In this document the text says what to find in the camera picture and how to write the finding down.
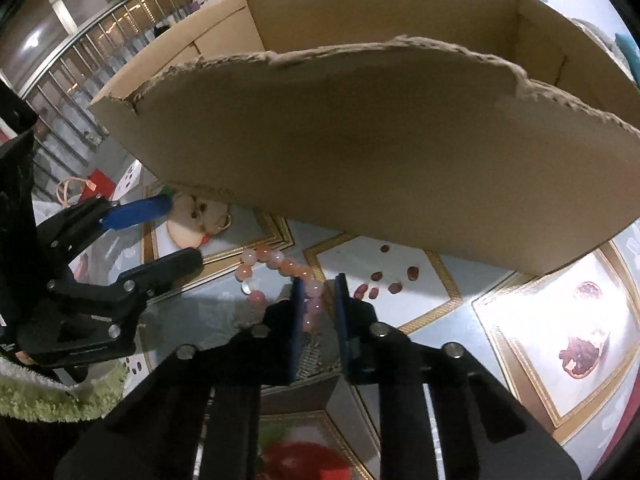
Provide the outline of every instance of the bead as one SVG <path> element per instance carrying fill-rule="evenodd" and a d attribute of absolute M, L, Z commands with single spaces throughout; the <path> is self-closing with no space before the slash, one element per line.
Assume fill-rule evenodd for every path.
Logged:
<path fill-rule="evenodd" d="M 320 298 L 310 298 L 306 302 L 306 312 L 308 314 L 316 314 L 322 310 L 322 301 Z"/>
<path fill-rule="evenodd" d="M 242 281 L 242 292 L 244 292 L 246 295 L 249 295 L 254 290 L 257 290 L 259 285 L 260 280 L 258 280 L 258 278 L 256 278 L 255 276 L 247 278 L 246 280 Z"/>
<path fill-rule="evenodd" d="M 255 248 L 255 253 L 258 256 L 258 261 L 259 262 L 266 262 L 268 257 L 269 257 L 269 253 L 271 252 L 269 246 L 265 245 L 265 244 L 260 244 Z"/>
<path fill-rule="evenodd" d="M 300 265 L 296 269 L 294 276 L 300 278 L 303 282 L 308 282 L 308 280 L 314 278 L 314 272 L 311 270 L 311 267 Z"/>
<path fill-rule="evenodd" d="M 364 298 L 364 295 L 367 293 L 368 288 L 369 288 L 369 285 L 367 285 L 366 283 L 358 285 L 358 288 L 353 293 L 353 298 L 355 300 L 361 300 L 362 298 Z"/>
<path fill-rule="evenodd" d="M 285 276 L 293 276 L 298 267 L 298 262 L 293 258 L 285 258 L 280 264 L 280 272 Z"/>
<path fill-rule="evenodd" d="M 420 276 L 420 269 L 416 266 L 411 266 L 406 270 L 406 276 L 410 282 L 414 282 Z"/>
<path fill-rule="evenodd" d="M 271 251 L 267 258 L 267 266 L 270 269 L 279 269 L 283 260 L 284 254 L 282 254 L 282 251 Z"/>
<path fill-rule="evenodd" d="M 244 282 L 244 280 L 249 279 L 254 272 L 251 270 L 251 267 L 248 265 L 241 265 L 236 269 L 236 278 L 240 282 Z"/>
<path fill-rule="evenodd" d="M 240 259 L 242 260 L 242 263 L 247 264 L 248 266 L 255 265 L 258 261 L 258 253 L 255 249 L 245 249 L 242 251 L 242 254 L 240 254 Z"/>
<path fill-rule="evenodd" d="M 254 290 L 246 298 L 247 300 L 249 300 L 249 302 L 254 304 L 264 303 L 267 300 L 267 298 L 264 295 L 264 292 L 261 290 Z"/>
<path fill-rule="evenodd" d="M 305 314 L 302 318 L 303 332 L 311 332 L 315 328 L 315 317 L 312 314 Z"/>
<path fill-rule="evenodd" d="M 322 296 L 324 283 L 320 280 L 309 280 L 305 283 L 305 292 L 310 298 L 319 298 Z"/>
<path fill-rule="evenodd" d="M 392 283 L 391 285 L 389 285 L 388 290 L 392 294 L 397 294 L 402 290 L 402 283 L 398 283 L 398 282 Z"/>

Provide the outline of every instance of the teal cloth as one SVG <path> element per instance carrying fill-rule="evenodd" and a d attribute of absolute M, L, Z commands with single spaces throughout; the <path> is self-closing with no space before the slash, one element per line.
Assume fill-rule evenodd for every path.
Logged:
<path fill-rule="evenodd" d="M 634 39 L 628 34 L 616 34 L 616 45 L 622 54 L 625 55 L 629 63 L 631 74 L 640 86 L 640 56 L 638 56 L 638 46 Z"/>

